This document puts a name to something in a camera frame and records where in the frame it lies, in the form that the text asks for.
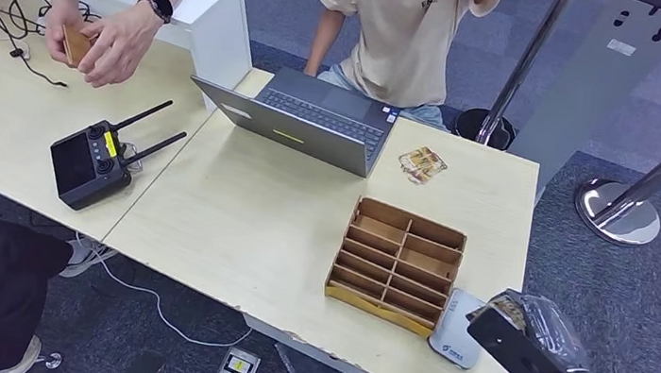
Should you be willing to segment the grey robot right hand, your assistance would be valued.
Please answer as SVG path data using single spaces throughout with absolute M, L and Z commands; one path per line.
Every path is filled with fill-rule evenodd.
M 496 298 L 502 313 L 533 344 L 550 353 L 568 372 L 587 371 L 588 356 L 572 322 L 554 301 L 507 289 Z

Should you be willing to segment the person's left hand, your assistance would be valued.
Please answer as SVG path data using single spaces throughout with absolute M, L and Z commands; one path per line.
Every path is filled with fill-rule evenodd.
M 76 68 L 92 87 L 123 83 L 134 74 L 163 25 L 147 1 L 89 23 L 80 33 L 93 44 Z

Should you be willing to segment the person's right hand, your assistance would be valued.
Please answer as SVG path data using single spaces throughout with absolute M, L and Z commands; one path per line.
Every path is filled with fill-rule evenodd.
M 44 43 L 50 54 L 50 57 L 59 63 L 65 63 L 69 67 L 76 67 L 72 61 L 69 61 L 64 51 L 64 32 L 63 28 L 69 26 L 76 32 L 80 32 L 85 27 L 83 16 L 80 13 L 77 3 L 68 4 L 68 2 L 57 2 L 52 4 L 45 18 Z

